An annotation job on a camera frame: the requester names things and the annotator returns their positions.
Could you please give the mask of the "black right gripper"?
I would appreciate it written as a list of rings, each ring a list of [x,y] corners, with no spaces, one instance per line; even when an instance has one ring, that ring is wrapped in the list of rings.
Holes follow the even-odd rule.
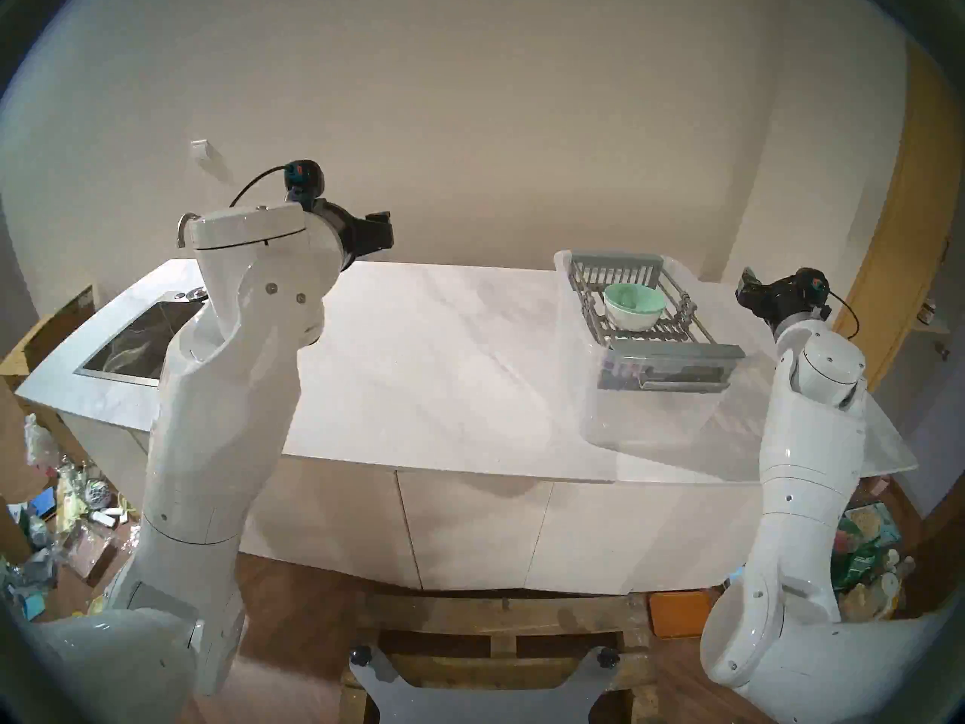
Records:
[[[787,276],[764,284],[751,267],[742,270],[735,290],[738,304],[762,319],[772,331],[784,331],[806,319],[824,321],[830,315],[829,295],[830,284],[825,276]]]

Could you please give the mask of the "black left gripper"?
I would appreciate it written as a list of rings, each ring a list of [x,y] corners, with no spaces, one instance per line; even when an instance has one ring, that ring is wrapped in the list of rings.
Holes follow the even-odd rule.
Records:
[[[390,250],[395,245],[391,212],[375,212],[363,217],[352,215],[326,198],[320,199],[320,217],[336,232],[342,244],[342,270],[357,259]]]

